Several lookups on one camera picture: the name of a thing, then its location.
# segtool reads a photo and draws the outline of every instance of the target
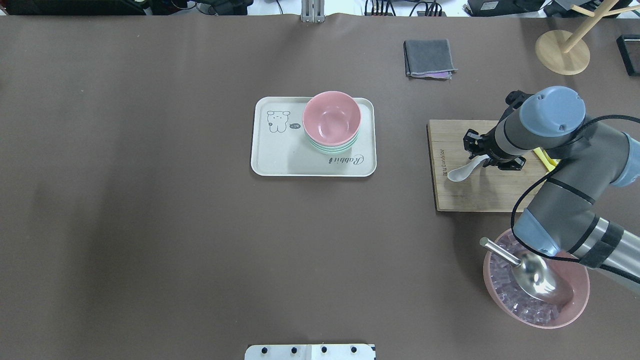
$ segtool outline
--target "stack of bowls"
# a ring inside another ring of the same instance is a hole
[[[358,140],[360,108],[340,91],[311,98],[302,113],[302,126],[311,145],[323,154],[345,152]]]

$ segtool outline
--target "gray cloth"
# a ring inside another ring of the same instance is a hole
[[[406,40],[404,42],[404,69],[413,78],[451,79],[453,67],[449,41]]]

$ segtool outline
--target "white label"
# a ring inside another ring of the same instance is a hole
[[[496,6],[498,6],[498,2],[497,1],[490,1],[489,3],[482,4],[482,7],[480,8],[480,11],[493,10],[493,9],[496,8]]]

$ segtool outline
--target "tabletop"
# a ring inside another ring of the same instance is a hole
[[[538,36],[579,23],[3,17],[0,357],[242,359],[249,344],[322,342],[374,343],[378,359],[637,357],[636,294],[590,271],[573,324],[518,323],[487,293],[478,245],[508,214],[435,209],[429,119],[497,119],[510,91],[552,85],[592,116],[640,114],[615,42],[640,22],[602,20],[579,75],[536,59]],[[403,41],[438,38],[459,71],[407,78]],[[257,101],[325,90],[373,103],[373,175],[253,173]],[[639,201],[635,184],[595,209],[637,234]]]

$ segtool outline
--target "white tray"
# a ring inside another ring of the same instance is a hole
[[[307,140],[302,112],[310,97],[264,97],[255,105],[251,168],[262,176],[365,177],[377,166],[373,104],[356,97],[362,120],[358,140],[337,155],[325,155]]]

